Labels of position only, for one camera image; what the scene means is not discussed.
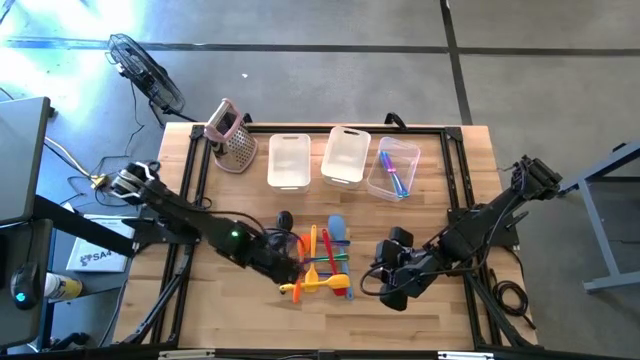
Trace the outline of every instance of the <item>pink cheese grater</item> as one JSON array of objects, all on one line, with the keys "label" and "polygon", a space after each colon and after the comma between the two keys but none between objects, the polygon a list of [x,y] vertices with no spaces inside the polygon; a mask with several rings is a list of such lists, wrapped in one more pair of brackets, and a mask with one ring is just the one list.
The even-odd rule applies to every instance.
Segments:
[{"label": "pink cheese grater", "polygon": [[258,150],[258,142],[246,129],[241,113],[226,98],[204,127],[204,135],[212,141],[216,165],[231,173],[243,172]]}]

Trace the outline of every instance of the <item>butcher block tabletop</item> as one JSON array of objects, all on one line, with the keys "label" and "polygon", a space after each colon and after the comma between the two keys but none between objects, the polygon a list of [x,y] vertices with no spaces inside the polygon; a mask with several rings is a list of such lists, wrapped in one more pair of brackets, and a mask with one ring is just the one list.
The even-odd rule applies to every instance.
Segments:
[{"label": "butcher block tabletop", "polygon": [[[178,193],[182,181],[189,134],[193,124],[167,124],[158,160],[161,180]],[[502,192],[496,162],[486,126],[462,126],[464,147],[471,174],[473,193],[478,203],[489,202]],[[331,214],[341,214],[348,227],[351,246],[351,284],[355,299],[338,297],[328,288],[315,293],[302,292],[294,304],[291,294],[282,295],[278,286],[250,268],[242,269],[217,255],[206,242],[196,246],[184,307],[180,348],[246,349],[368,349],[368,350],[468,350],[473,348],[462,277],[440,276],[417,299],[409,299],[406,311],[385,307],[378,298],[359,289],[362,274],[373,261],[376,243],[385,239],[389,229],[401,226],[414,234],[419,246],[447,225],[450,208],[440,139],[434,135],[371,136],[364,180],[356,190],[326,184],[320,173],[328,134],[311,137],[311,186],[306,194],[277,194],[267,184],[269,137],[254,134],[258,152],[243,174],[230,174],[218,168],[211,156],[205,196],[211,210],[248,213],[265,227],[273,227],[276,214],[293,214],[297,234],[308,234],[311,225],[327,227]],[[409,198],[389,202],[367,193],[366,177],[375,159],[380,139],[391,136],[420,147],[421,158]],[[204,141],[195,156],[189,199],[195,197],[198,170]],[[455,148],[450,146],[456,181],[459,166]],[[517,160],[522,154],[514,154]],[[458,186],[458,198],[464,206],[464,194]],[[318,256],[325,255],[318,243]],[[132,262],[129,280],[118,316],[114,341],[131,334],[156,301],[167,245],[151,245]],[[494,248],[488,259],[499,280],[512,280],[524,287],[520,267],[512,254]],[[330,271],[328,263],[316,266]],[[370,291],[379,291],[375,279],[365,283]],[[506,296],[506,301],[513,301]],[[480,323],[489,338],[486,310],[478,298]],[[173,319],[174,299],[167,307],[163,339]],[[536,343],[536,335],[522,318],[509,320],[524,338]]]}]

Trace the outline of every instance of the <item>clear plastic container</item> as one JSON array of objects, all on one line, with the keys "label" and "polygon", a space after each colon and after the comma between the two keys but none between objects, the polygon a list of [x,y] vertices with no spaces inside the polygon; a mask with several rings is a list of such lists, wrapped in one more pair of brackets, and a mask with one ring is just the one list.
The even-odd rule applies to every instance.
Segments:
[{"label": "clear plastic container", "polygon": [[420,160],[420,148],[414,144],[390,137],[380,139],[378,153],[371,166],[369,177],[367,177],[367,192],[389,201],[403,199],[396,195],[391,174],[387,172],[380,161],[381,151],[386,151],[389,154],[398,178],[409,191],[409,196],[411,196],[411,184]]},{"label": "clear plastic container", "polygon": [[331,129],[322,159],[322,178],[331,185],[355,189],[364,178],[371,135],[342,126]]},{"label": "clear plastic container", "polygon": [[276,134],[269,139],[267,182],[279,193],[299,194],[311,184],[311,138]]}]

